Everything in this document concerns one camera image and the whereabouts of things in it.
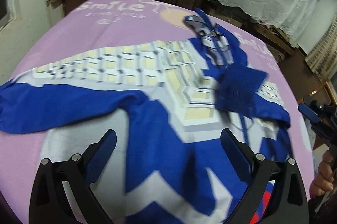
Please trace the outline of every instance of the checkered curtain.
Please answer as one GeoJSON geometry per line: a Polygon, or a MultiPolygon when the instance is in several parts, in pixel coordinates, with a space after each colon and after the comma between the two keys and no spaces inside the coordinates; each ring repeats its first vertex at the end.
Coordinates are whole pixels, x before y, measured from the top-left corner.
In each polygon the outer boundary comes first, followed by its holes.
{"type": "Polygon", "coordinates": [[[337,68],[337,13],[328,30],[305,58],[321,81],[329,80],[337,68]]]}

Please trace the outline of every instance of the silver screw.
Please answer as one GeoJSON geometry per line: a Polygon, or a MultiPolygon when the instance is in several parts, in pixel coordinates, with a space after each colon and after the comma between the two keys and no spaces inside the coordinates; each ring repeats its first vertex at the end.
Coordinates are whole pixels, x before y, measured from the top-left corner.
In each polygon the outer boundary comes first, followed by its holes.
{"type": "Polygon", "coordinates": [[[265,157],[263,154],[257,154],[257,155],[256,155],[256,158],[257,158],[258,160],[261,160],[261,161],[262,161],[262,160],[265,160],[266,157],[265,157]]]}
{"type": "Polygon", "coordinates": [[[41,160],[42,165],[46,165],[48,162],[49,162],[49,158],[44,158],[43,160],[41,160]]]}
{"type": "Polygon", "coordinates": [[[295,161],[293,158],[288,159],[288,162],[289,162],[291,165],[295,165],[295,164],[296,164],[296,161],[295,161]]]}
{"type": "Polygon", "coordinates": [[[73,161],[78,161],[80,158],[81,158],[81,155],[80,155],[80,154],[74,154],[74,155],[72,155],[72,157],[71,157],[71,159],[72,159],[73,161]]]}

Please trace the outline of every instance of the pink tablecloth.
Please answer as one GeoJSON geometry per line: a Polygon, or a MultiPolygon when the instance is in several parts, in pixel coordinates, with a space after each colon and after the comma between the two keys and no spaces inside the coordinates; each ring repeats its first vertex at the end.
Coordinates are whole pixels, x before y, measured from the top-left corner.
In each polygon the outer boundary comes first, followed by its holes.
{"type": "MultiPolygon", "coordinates": [[[[194,33],[182,23],[192,12],[151,0],[90,0],[46,33],[23,58],[13,77],[28,69],[105,46],[136,45],[154,40],[186,40],[194,33]]],[[[214,18],[234,33],[253,68],[269,74],[291,117],[288,130],[294,157],[306,190],[313,179],[309,139],[297,103],[274,58],[264,43],[245,31],[214,18]]],[[[39,165],[45,133],[13,135],[0,131],[0,190],[26,224],[30,193],[39,165]]]]}

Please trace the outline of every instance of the human hand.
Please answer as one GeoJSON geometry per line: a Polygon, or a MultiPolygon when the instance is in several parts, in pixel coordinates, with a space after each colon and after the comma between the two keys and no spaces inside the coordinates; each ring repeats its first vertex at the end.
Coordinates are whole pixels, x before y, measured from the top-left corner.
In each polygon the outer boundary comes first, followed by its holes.
{"type": "Polygon", "coordinates": [[[330,162],[332,161],[332,155],[329,151],[326,151],[322,157],[323,161],[318,166],[318,174],[310,185],[309,193],[310,197],[321,196],[325,192],[333,190],[334,174],[332,172],[330,162]]]}

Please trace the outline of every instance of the brown floor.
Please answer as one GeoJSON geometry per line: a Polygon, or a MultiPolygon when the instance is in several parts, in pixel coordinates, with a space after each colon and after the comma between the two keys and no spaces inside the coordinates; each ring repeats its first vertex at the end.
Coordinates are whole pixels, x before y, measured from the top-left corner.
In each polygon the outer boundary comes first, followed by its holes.
{"type": "MultiPolygon", "coordinates": [[[[311,93],[321,85],[321,81],[311,72],[304,61],[304,56],[299,50],[296,50],[293,56],[279,63],[279,67],[293,91],[296,100],[302,99],[303,95],[311,93]]],[[[320,94],[317,94],[315,97],[317,97],[319,101],[326,100],[324,92],[318,93],[320,94]]]]}

